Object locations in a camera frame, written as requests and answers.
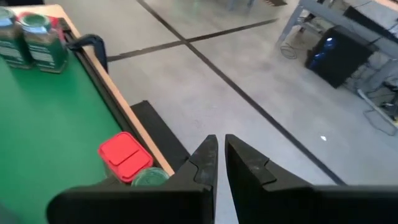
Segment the gray floor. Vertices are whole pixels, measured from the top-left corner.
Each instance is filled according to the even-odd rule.
[[[135,0],[48,0],[64,7],[82,34],[101,35],[109,55],[178,40]],[[297,0],[271,7],[256,1],[248,11],[237,1],[145,0],[185,38],[256,22],[278,21],[192,45],[290,131],[347,184],[398,184],[398,138],[374,129],[363,116],[368,105],[345,88],[334,89],[303,67],[311,34],[292,34],[287,42],[297,59],[283,57],[274,44]],[[176,47],[111,62],[110,75],[132,105],[149,100],[190,151],[207,134],[220,146],[233,133],[273,161],[314,184],[333,181],[246,103],[188,47]],[[373,121],[382,128],[376,117]],[[218,223],[237,223],[224,155],[220,151]]]

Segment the black mat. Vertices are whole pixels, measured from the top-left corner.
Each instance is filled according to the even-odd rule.
[[[190,157],[189,152],[148,101],[132,105],[131,109],[176,172]]]

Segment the green jar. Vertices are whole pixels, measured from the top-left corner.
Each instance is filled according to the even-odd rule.
[[[31,68],[34,63],[21,24],[16,22],[16,15],[4,7],[0,7],[0,55],[11,67]]]
[[[161,168],[150,167],[141,170],[132,180],[132,186],[158,186],[164,184],[169,175]]]
[[[38,68],[44,72],[60,73],[67,63],[68,51],[50,18],[40,14],[24,15],[20,22],[25,41]]]

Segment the black computer tower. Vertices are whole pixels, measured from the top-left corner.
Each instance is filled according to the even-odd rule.
[[[305,66],[339,87],[376,51],[375,46],[341,26],[328,29],[309,51]]]

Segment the red container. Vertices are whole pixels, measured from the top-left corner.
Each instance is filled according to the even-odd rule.
[[[139,171],[154,163],[152,156],[127,132],[121,132],[102,143],[98,154],[125,183],[132,182]]]

